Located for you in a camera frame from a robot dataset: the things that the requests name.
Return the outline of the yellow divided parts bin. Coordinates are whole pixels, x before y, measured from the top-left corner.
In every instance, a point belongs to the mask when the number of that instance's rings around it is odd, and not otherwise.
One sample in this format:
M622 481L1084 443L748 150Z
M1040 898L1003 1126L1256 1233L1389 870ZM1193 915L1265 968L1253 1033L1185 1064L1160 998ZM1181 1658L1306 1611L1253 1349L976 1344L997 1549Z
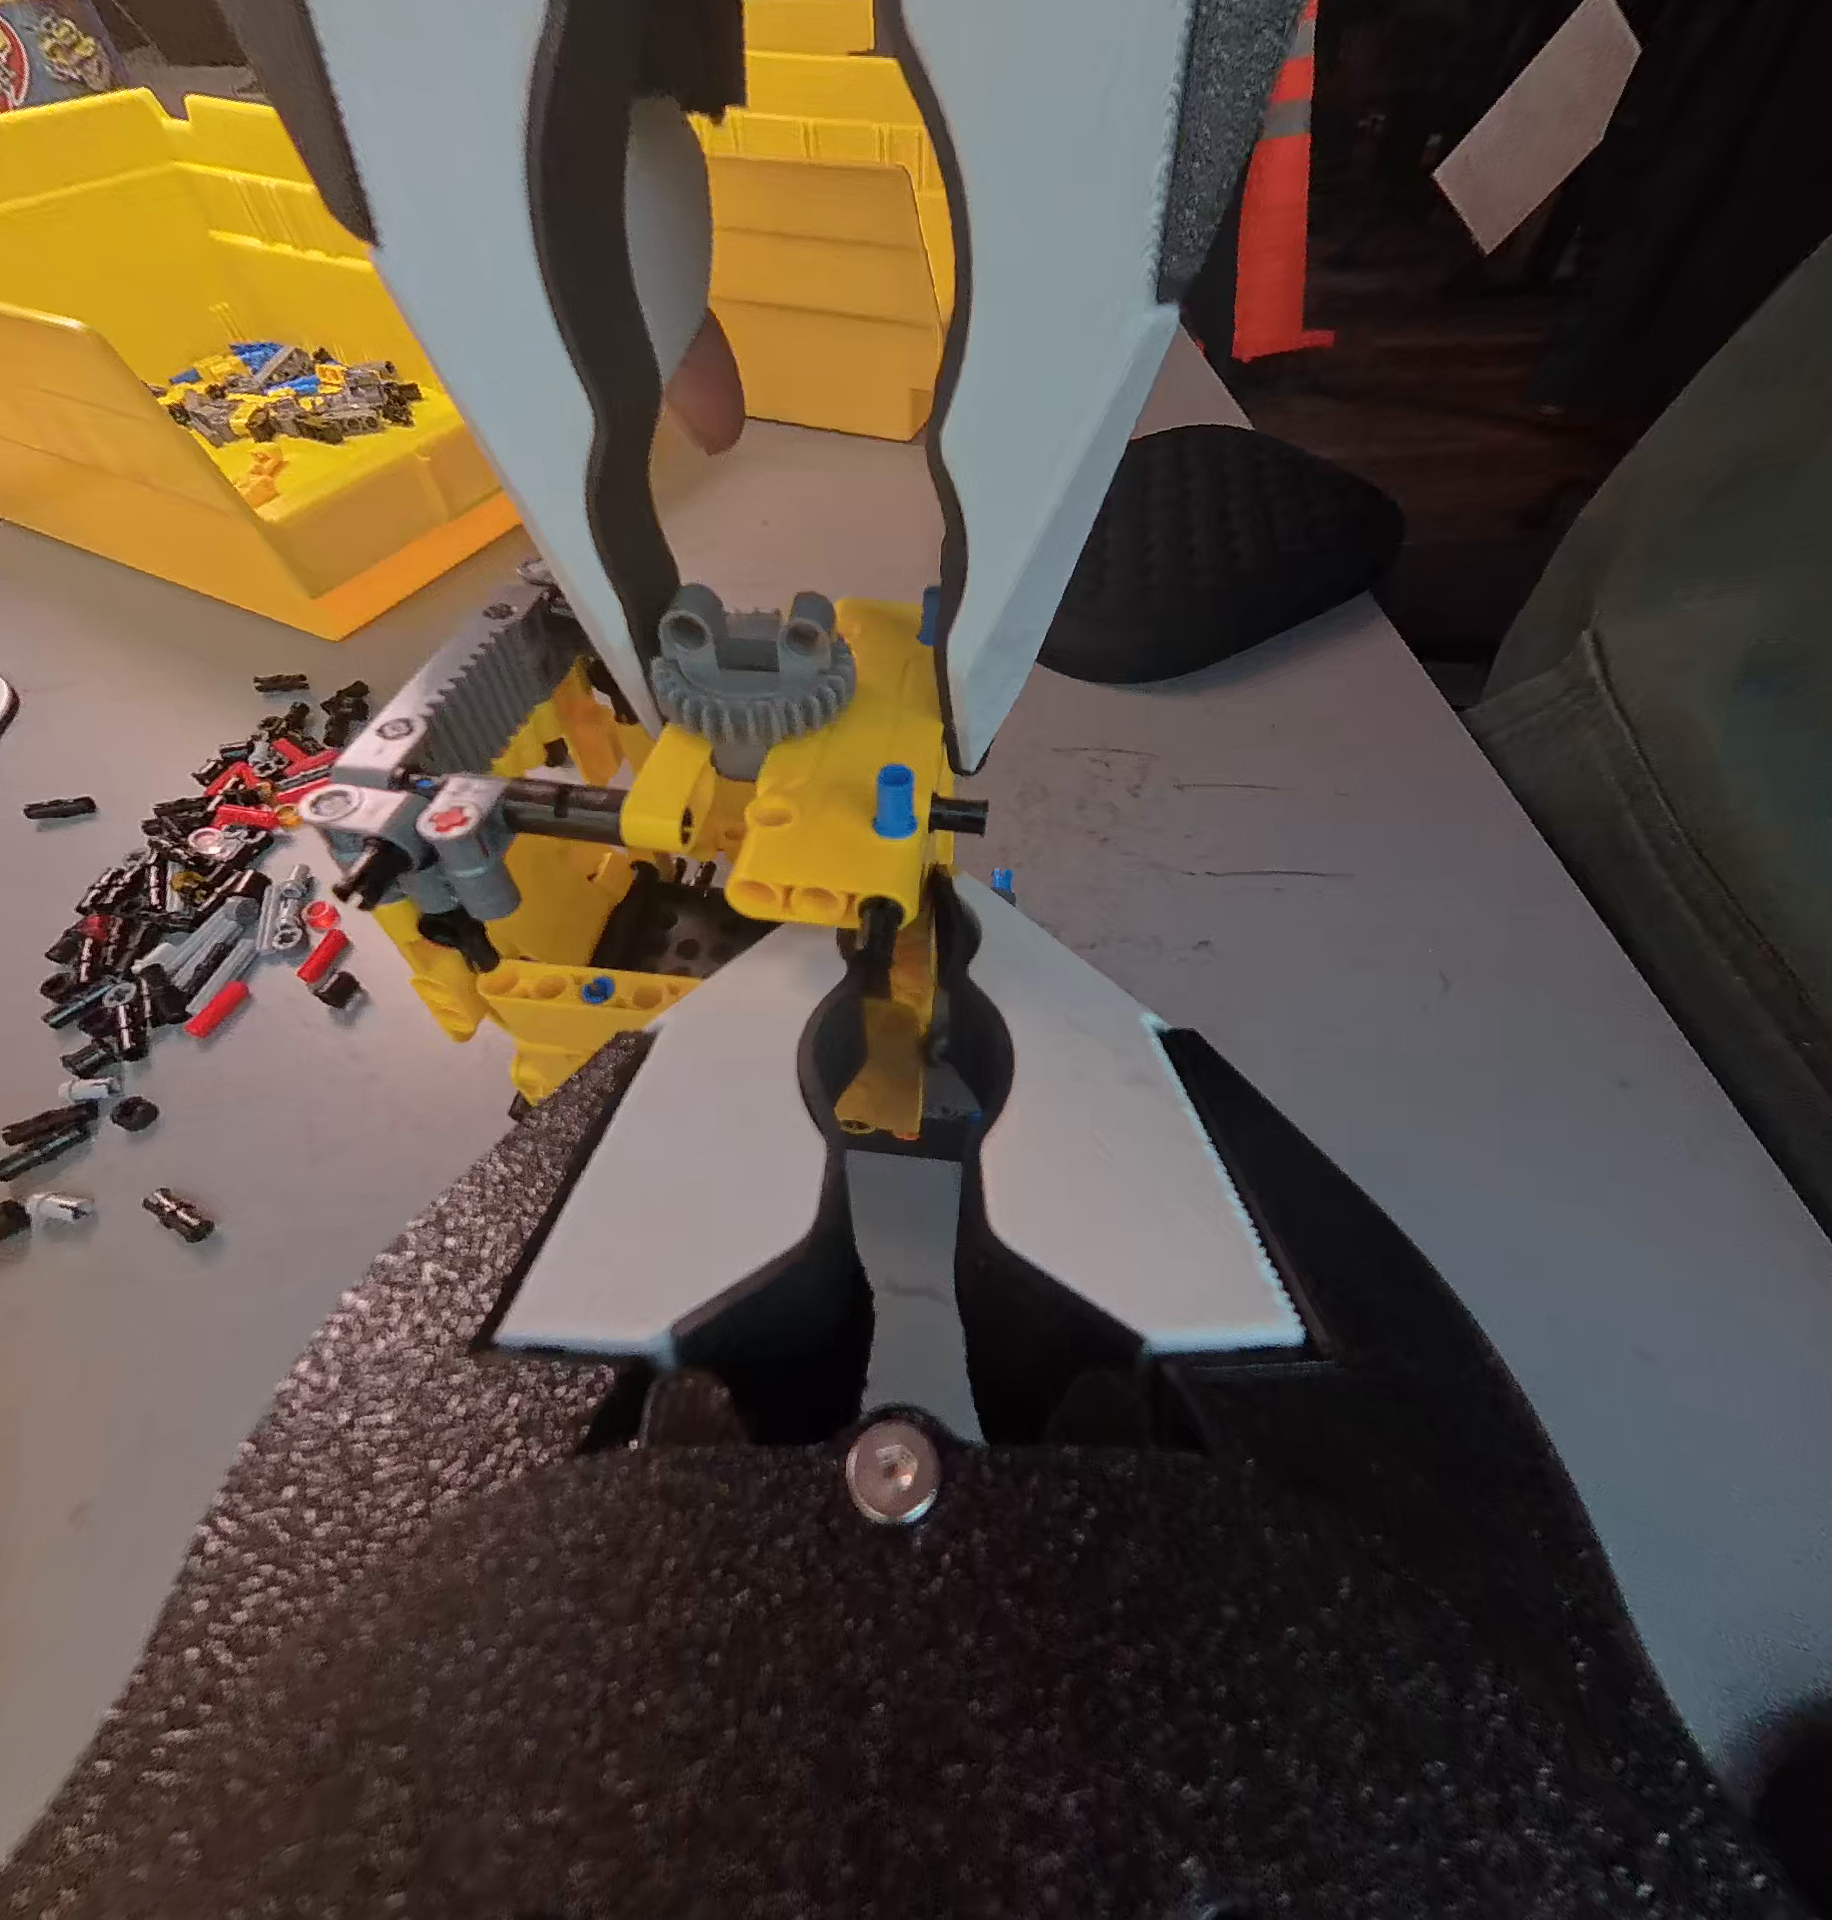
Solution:
M155 396L233 343L390 360L412 428L208 446ZM0 116L0 519L345 638L518 526L275 109L144 89Z

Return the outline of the pile of small lego pins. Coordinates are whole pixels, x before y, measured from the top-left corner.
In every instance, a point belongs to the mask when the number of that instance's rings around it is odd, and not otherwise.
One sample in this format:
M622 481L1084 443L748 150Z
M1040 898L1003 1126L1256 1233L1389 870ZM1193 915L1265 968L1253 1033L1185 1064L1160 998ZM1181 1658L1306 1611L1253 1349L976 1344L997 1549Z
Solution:
M303 674L192 771L188 726L96 676L0 719L0 1265L147 1220L203 1252L326 1238L306 1120L352 1016L297 806L327 777Z

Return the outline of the small grey lego parts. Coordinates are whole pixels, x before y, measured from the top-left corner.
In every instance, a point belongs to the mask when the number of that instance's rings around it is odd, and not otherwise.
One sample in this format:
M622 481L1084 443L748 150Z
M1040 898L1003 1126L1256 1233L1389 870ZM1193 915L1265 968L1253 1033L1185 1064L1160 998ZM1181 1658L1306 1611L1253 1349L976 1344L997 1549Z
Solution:
M343 360L326 345L278 340L232 343L145 393L210 450L248 446L232 487L250 510L278 499L288 443L339 447L410 431L426 398L393 360Z

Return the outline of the person's right hand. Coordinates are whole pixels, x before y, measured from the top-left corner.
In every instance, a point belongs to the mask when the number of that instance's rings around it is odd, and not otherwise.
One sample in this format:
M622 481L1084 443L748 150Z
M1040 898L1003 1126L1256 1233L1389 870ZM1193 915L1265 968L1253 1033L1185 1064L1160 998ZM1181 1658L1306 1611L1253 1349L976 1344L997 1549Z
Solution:
M712 308L664 383L667 412L703 455L730 450L745 428L745 396L730 338Z

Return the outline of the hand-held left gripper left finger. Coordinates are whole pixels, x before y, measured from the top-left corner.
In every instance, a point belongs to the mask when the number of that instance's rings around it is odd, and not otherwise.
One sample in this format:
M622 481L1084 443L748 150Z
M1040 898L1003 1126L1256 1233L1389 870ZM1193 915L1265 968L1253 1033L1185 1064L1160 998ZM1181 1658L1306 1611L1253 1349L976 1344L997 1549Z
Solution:
M875 1308L805 1090L846 981L831 930L785 925L641 1031L641 1064L528 1256L493 1344L759 1369L857 1369Z

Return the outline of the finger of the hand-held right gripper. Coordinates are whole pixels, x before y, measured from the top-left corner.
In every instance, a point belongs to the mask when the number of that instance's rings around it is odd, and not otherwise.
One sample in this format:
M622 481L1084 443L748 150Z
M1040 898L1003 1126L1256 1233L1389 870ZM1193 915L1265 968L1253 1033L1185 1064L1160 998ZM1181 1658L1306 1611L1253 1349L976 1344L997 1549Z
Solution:
M907 1L887 41L950 201L927 427L936 681L973 774L1040 657L1174 331L1156 297L1192 41L1179 1Z
M690 4L309 4L372 260L641 725L653 446L712 278Z

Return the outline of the orange traffic cone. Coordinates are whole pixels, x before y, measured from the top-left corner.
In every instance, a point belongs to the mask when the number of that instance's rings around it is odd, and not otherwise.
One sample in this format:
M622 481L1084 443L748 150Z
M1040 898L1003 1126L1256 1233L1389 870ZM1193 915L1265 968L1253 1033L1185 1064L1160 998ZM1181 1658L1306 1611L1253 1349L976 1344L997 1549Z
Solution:
M1318 7L1300 7L1248 162L1231 289L1236 363L1334 345L1331 330L1306 321Z

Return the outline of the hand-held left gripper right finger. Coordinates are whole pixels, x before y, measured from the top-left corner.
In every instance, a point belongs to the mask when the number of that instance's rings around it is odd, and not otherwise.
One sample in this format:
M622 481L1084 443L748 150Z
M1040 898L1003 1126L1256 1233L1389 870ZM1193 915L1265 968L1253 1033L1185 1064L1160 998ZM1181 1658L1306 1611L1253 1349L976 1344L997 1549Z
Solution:
M981 1218L1140 1356L1289 1356L1305 1320L1140 998L974 877L936 898Z

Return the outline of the yellow black lego model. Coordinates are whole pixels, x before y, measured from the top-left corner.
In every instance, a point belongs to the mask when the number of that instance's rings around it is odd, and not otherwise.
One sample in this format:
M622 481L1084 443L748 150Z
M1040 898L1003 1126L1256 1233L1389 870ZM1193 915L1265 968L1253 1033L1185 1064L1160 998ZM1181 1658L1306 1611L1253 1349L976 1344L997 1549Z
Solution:
M926 1080L942 1043L945 988L936 946L936 898L940 883L956 874L956 859L933 873L923 909L910 924L897 910L867 921L859 933L835 933L846 968L861 966L861 1059L834 1090L839 1126L875 1144L915 1144L926 1122ZM720 973L773 930L730 937L730 924L700 910L703 896L687 880L658 891L660 905L683 909L678 946L696 946L714 934L714 965L696 976L637 973L611 966L568 968L555 965L500 966L474 974L444 946L408 939L400 907L378 910L412 971L416 993L432 1017L454 1036L470 1040L482 1021L493 1021L514 1045L512 1081L522 1101L542 1101L584 1066L604 1043L639 1033L675 1000ZM660 957L672 949L653 939Z

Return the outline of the yellow ribbed storage bin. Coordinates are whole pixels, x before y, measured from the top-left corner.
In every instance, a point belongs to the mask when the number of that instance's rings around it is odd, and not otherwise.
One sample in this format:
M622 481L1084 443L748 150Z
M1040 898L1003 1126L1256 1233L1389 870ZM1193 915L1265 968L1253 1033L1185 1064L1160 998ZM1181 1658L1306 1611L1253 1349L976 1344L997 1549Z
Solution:
M950 196L870 1L743 4L743 101L693 129L712 310L748 414L921 438L954 296Z

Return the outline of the robot kit box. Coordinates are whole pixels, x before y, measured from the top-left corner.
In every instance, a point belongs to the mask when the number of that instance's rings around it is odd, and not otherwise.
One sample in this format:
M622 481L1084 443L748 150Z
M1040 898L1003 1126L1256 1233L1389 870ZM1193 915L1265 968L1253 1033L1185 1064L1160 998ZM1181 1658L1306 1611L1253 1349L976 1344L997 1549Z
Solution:
M0 1L0 113L72 103L129 85L89 1Z

